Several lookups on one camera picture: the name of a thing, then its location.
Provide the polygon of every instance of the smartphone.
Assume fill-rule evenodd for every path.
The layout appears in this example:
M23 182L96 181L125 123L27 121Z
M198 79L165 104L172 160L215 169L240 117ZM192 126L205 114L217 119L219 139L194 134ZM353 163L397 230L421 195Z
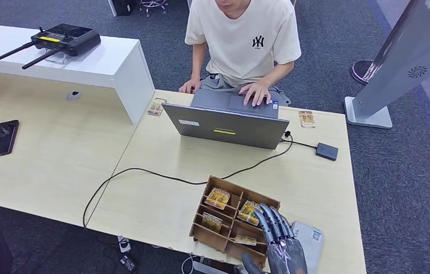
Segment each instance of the smartphone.
M0 123L0 156L12 153L18 127L18 120Z

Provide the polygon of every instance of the ny logo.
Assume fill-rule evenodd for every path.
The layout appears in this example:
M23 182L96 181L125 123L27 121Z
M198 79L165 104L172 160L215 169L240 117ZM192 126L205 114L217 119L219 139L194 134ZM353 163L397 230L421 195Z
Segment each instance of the ny logo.
M263 37L261 35L252 39L252 47L255 47L256 49L263 47Z

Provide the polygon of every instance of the snack package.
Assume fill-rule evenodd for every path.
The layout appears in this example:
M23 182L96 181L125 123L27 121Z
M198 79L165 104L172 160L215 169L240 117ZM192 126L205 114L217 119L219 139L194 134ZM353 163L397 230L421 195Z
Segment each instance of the snack package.
M151 106L149 107L148 114L154 116L160 116L163 113L163 106L161 104L166 103L165 99L155 98Z
M224 210L230 199L230 192L221 188L213 188L205 199L205 204Z
M255 226L259 225L259 220L255 216L254 209L260 209L260 205L256 202L247 200L245 204L242 206L242 209L238 212L237 218L244 220L250 224Z
M245 237L245 236L240 236L240 235L237 235L233 239L233 241L236 243L239 243L239 244L257 245L257 239L256 238Z
M206 212L203 212L203 219L201 221L201 224L204 227L217 233L220 233L220 230L222 229L222 219Z
M299 111L299 120L301 121L301 127L315 128L314 116L312 111Z

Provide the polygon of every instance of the floor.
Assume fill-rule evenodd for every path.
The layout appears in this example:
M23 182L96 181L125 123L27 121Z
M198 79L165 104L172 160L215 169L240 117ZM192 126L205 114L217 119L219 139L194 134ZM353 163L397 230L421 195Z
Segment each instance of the floor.
M344 113L343 98L363 87L351 78L350 66L375 56L406 1L298 0L303 55L278 84L293 106ZM155 87L177 90L190 74L191 50L184 44L188 8L185 0L171 0L167 8L167 14L155 11L149 18L137 10L114 18L105 0L0 0L0 25L64 22L140 39ZM348 126L367 270L430 273L430 80L388 108L391 130ZM81 228L3 208L0 226L17 266L31 254L26 269L32 273L126 273L119 266L114 271L104 246ZM139 273L179 273L186 258L139 246Z

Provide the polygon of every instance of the white device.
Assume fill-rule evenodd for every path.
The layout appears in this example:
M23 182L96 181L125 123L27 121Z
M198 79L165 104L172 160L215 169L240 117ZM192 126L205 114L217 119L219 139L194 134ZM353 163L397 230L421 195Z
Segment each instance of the white device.
M316 274L324 242L324 233L319 228L297 220L292 223L292 230L295 238L299 240L304 249L307 274Z
M129 243L129 239L123 236L117 237L117 242L119 243L119 250L121 253L126 253L131 250L131 245Z

